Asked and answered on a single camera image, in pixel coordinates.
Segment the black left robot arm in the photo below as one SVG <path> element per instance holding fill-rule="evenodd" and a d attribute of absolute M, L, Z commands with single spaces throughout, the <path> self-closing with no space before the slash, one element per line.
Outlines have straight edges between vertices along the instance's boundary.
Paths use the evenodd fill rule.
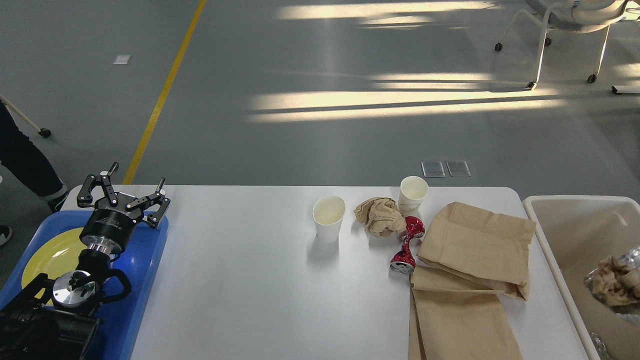
<path fill-rule="evenodd" d="M 133 353 L 169 232 L 170 199 L 155 191 L 118 191 L 118 170 L 89 174 L 78 210 L 62 210 L 38 228 L 1 291 L 3 360 L 128 360 Z M 80 227 L 78 255 L 61 275 L 21 278 L 35 253 Z"/>

